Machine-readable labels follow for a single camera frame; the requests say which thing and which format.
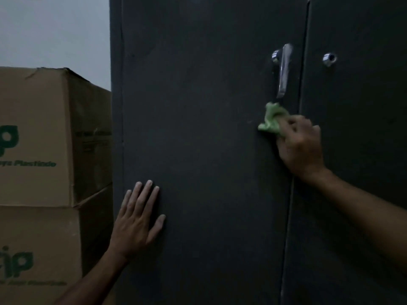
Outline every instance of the green logo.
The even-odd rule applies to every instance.
[[[8,254],[8,246],[3,246],[0,251],[0,258],[3,258],[3,264],[0,261],[0,270],[3,269],[4,277],[19,277],[22,271],[31,269],[34,265],[32,252],[17,252],[13,256]]]
[[[8,133],[10,139],[6,140],[4,134]],[[18,127],[15,125],[0,126],[0,157],[4,155],[5,149],[14,148],[18,143]]]

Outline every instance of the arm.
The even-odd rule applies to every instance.
[[[136,253],[154,241],[162,229],[165,215],[160,215],[151,230],[148,230],[159,191],[156,186],[148,198],[152,184],[152,181],[148,181],[141,190],[142,184],[137,182],[133,191],[127,191],[113,227],[108,250],[96,266],[59,297],[54,305],[102,304],[124,267]]]
[[[305,183],[318,189],[358,226],[403,272],[407,272],[407,210],[356,188],[328,170],[320,128],[302,116],[280,118],[285,138],[277,138],[281,159]]]

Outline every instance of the left hand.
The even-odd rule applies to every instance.
[[[107,251],[126,262],[154,241],[164,224],[165,215],[162,214],[149,231],[151,212],[160,189],[155,186],[149,197],[152,185],[149,180],[142,190],[141,182],[137,182],[133,191],[128,190],[114,223]]]

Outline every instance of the forearm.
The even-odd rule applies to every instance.
[[[329,170],[311,185],[362,229],[384,255],[407,271],[407,210],[346,183]]]
[[[54,305],[100,305],[126,266],[127,261],[109,250],[96,266],[70,287]]]

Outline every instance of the white wall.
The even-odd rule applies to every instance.
[[[109,0],[0,0],[0,66],[69,67],[110,90]]]

